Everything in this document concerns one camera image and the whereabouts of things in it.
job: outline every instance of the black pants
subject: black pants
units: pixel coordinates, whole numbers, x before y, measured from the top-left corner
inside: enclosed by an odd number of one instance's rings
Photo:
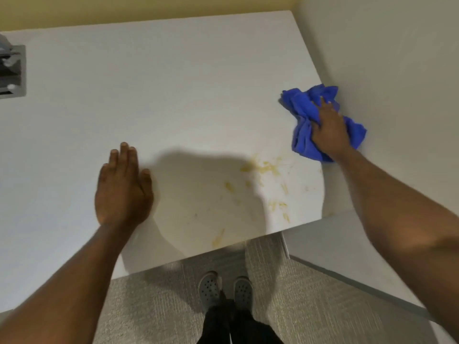
[[[283,344],[271,326],[255,321],[248,311],[227,306],[209,309],[197,344]]]

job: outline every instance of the blue cloth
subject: blue cloth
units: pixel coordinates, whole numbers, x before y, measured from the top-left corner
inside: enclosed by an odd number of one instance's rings
[[[298,125],[293,132],[292,149],[300,155],[321,162],[333,162],[333,160],[317,149],[311,139],[311,121],[320,125],[318,108],[321,105],[321,97],[325,102],[332,103],[336,111],[339,111],[340,104],[335,101],[338,93],[337,86],[324,86],[320,84],[313,86],[307,92],[302,92],[298,88],[284,90],[282,92],[282,102],[285,108],[298,120]],[[349,134],[349,140],[353,148],[358,148],[365,138],[367,130],[363,125],[355,123],[352,119],[344,117]]]

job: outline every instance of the crocs shoe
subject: crocs shoe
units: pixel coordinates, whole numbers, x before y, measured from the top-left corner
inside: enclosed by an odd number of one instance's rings
[[[217,272],[207,272],[199,282],[198,291],[204,312],[222,302],[222,280]]]
[[[234,281],[234,302],[237,309],[252,312],[253,286],[248,277],[238,277]]]

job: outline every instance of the leg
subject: leg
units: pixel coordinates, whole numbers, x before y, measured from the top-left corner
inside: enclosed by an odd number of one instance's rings
[[[199,282],[198,289],[206,312],[198,344],[230,344],[228,311],[218,274],[207,272]]]
[[[233,344],[282,344],[271,326],[254,320],[251,314],[253,288],[248,278],[236,279],[234,301],[236,312],[230,325]]]

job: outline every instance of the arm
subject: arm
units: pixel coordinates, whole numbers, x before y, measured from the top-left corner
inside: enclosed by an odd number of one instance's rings
[[[354,150],[329,104],[319,110],[313,141],[344,172],[370,242],[459,341],[459,218]]]
[[[153,204],[152,180],[139,175],[136,150],[112,150],[100,170],[95,209],[100,228],[2,323],[0,344],[90,344],[118,255]]]

